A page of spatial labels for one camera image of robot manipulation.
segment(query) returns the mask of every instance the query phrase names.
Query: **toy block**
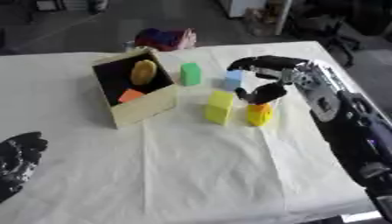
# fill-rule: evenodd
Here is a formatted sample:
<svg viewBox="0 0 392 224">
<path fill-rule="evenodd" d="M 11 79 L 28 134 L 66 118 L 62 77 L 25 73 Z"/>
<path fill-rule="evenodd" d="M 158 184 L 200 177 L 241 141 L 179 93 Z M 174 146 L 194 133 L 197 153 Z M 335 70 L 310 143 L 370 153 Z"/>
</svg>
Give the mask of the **toy block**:
<svg viewBox="0 0 392 224">
<path fill-rule="evenodd" d="M 248 122 L 255 126 L 264 125 L 272 117 L 272 107 L 268 104 L 248 105 Z"/>
<path fill-rule="evenodd" d="M 226 124 L 233 106 L 233 94 L 224 91 L 214 91 L 206 105 L 206 119 L 219 123 Z"/>
<path fill-rule="evenodd" d="M 184 86 L 197 85 L 201 82 L 201 70 L 196 63 L 186 63 L 181 66 L 181 83 Z"/>
<path fill-rule="evenodd" d="M 125 91 L 121 97 L 118 99 L 119 102 L 130 102 L 135 100 L 136 98 L 139 98 L 140 96 L 144 95 L 144 93 L 141 93 L 139 91 L 133 90 L 133 89 L 128 89 Z"/>
<path fill-rule="evenodd" d="M 242 71 L 234 70 L 228 71 L 225 77 L 224 88 L 227 91 L 234 91 L 236 88 L 241 87 Z"/>
</svg>

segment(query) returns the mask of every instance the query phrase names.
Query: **wooden box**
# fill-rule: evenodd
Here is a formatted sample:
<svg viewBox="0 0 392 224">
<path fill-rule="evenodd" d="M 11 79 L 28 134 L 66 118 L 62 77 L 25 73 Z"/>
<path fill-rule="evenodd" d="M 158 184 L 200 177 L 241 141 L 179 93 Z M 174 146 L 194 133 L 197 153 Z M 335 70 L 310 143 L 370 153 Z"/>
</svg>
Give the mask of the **wooden box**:
<svg viewBox="0 0 392 224">
<path fill-rule="evenodd" d="M 157 64 L 157 74 L 149 84 L 135 86 L 130 81 L 130 73 L 140 60 L 154 61 Z M 176 86 L 158 59 L 149 50 L 136 50 L 112 58 L 97 60 L 93 69 L 118 129 L 171 109 L 176 105 Z M 130 88 L 142 92 L 144 95 L 132 101 L 119 102 L 122 94 Z"/>
</svg>

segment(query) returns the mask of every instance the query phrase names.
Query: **fabric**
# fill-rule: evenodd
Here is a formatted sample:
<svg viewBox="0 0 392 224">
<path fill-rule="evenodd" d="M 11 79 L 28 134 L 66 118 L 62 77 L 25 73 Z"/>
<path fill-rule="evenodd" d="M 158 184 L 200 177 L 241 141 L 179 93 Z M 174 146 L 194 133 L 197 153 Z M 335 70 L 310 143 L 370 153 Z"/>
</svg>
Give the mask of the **fabric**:
<svg viewBox="0 0 392 224">
<path fill-rule="evenodd" d="M 264 54 L 325 60 L 358 89 L 313 42 L 159 52 L 175 81 L 194 61 L 203 82 L 178 86 L 176 108 L 117 130 L 91 68 L 107 54 L 0 58 L 0 137 L 39 130 L 49 141 L 24 190 L 0 205 L 1 222 L 299 223 L 370 209 L 294 87 L 262 127 L 248 125 L 237 99 L 227 126 L 204 118 L 230 63 Z M 265 82 L 242 79 L 247 91 Z"/>
<path fill-rule="evenodd" d="M 149 46 L 161 52 L 194 48 L 196 33 L 193 29 L 183 31 L 160 31 L 155 28 L 140 31 L 135 37 L 135 46 Z"/>
</svg>

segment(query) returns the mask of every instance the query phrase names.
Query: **orange block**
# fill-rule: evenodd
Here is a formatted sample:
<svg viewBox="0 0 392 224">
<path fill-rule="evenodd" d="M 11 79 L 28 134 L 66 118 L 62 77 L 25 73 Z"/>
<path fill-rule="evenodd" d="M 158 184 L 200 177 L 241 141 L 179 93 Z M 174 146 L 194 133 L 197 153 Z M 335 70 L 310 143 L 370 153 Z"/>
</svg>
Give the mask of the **orange block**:
<svg viewBox="0 0 392 224">
<path fill-rule="evenodd" d="M 248 108 L 255 112 L 263 112 L 264 110 L 269 109 L 270 105 L 268 103 L 259 104 L 259 105 L 250 104 L 248 105 Z"/>
<path fill-rule="evenodd" d="M 140 96 L 144 95 L 143 93 L 140 93 L 139 91 L 133 90 L 133 89 L 128 89 L 125 91 L 122 96 L 118 99 L 119 102 L 130 102 L 135 100 L 136 98 L 139 98 Z"/>
</svg>

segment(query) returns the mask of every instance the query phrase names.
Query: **green cube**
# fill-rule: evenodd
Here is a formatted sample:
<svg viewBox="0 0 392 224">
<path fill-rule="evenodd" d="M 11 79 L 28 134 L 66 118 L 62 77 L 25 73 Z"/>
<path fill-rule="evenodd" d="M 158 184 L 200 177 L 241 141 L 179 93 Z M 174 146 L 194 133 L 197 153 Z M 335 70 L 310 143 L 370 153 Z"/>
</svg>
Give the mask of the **green cube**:
<svg viewBox="0 0 392 224">
<path fill-rule="evenodd" d="M 184 86 L 197 85 L 201 82 L 201 70 L 196 63 L 186 63 L 181 66 L 181 83 Z"/>
</svg>

